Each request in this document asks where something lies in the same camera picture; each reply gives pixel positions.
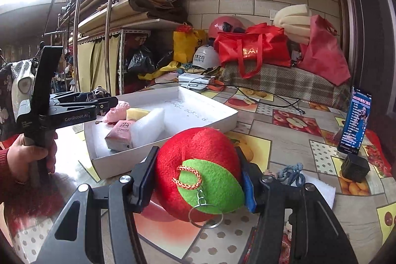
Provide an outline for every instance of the orange braided cord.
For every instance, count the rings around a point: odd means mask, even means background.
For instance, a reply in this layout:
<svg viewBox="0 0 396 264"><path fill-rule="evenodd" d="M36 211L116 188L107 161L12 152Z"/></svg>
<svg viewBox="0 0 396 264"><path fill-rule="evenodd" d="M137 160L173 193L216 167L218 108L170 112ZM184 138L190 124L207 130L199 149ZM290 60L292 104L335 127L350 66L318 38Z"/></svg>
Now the orange braided cord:
<svg viewBox="0 0 396 264"><path fill-rule="evenodd" d="M179 187L182 187L184 189L188 189L188 190L194 190L197 189L201 184L202 184L202 177L201 174L199 173L198 170L195 170L194 168L191 167L186 167L186 166L178 166L176 168L176 170L185 170L185 171L189 171L192 172L194 175L197 176L197 183L195 183L194 185L187 185L184 184L182 182L180 182L179 180L177 180L176 178L173 178L172 181Z"/></svg>

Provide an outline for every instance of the green felt patch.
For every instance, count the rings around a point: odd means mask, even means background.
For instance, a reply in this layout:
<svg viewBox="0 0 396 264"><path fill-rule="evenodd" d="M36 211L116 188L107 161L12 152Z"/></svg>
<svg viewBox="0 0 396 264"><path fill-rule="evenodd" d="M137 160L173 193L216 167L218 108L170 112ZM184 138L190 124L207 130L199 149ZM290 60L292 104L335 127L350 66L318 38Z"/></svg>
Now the green felt patch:
<svg viewBox="0 0 396 264"><path fill-rule="evenodd" d="M183 166L199 171L202 176L202 184L199 188L203 190L207 203L214 205L223 213L234 211L245 203L245 195L241 185L227 169L216 163L201 159L185 160ZM197 182L197 177L189 171L182 170L179 181L193 185ZM198 204L197 190L188 190L181 187L177 187L177 189L190 206L194 207ZM198 210L208 214L219 212L210 206L199 207Z"/></svg>

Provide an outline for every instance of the human hand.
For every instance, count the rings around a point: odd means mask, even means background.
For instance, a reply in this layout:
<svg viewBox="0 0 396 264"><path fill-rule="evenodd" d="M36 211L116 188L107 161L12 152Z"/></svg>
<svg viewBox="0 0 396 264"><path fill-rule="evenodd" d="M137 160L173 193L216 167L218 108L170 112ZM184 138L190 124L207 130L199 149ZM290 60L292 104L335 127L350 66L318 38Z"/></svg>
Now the human hand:
<svg viewBox="0 0 396 264"><path fill-rule="evenodd" d="M53 174L55 172L56 151L55 141L52 141L52 146L48 150L35 145L25 145L25 137L23 134L20 134L9 147L7 153L7 162L11 174L17 181L26 182L29 179L29 163L41 160L47 156L47 169L48 172Z"/></svg>

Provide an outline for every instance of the black cube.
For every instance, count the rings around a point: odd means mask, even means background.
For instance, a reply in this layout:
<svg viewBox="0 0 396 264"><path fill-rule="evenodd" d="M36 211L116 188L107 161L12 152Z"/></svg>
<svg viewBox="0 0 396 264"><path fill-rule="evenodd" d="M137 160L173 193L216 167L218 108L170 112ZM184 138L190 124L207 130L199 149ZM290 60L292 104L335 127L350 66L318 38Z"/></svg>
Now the black cube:
<svg viewBox="0 0 396 264"><path fill-rule="evenodd" d="M341 165L341 174L344 178L355 182L362 182L370 171L367 159L348 153L345 162Z"/></svg>

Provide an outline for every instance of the phone screen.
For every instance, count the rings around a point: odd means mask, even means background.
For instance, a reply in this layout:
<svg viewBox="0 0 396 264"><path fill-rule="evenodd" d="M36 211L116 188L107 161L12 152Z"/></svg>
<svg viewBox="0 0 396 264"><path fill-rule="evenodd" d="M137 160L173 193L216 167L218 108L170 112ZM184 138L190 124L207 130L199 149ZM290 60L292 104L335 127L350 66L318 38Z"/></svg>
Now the phone screen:
<svg viewBox="0 0 396 264"><path fill-rule="evenodd" d="M338 150L358 154L366 132L370 108L371 95L353 87Z"/></svg>

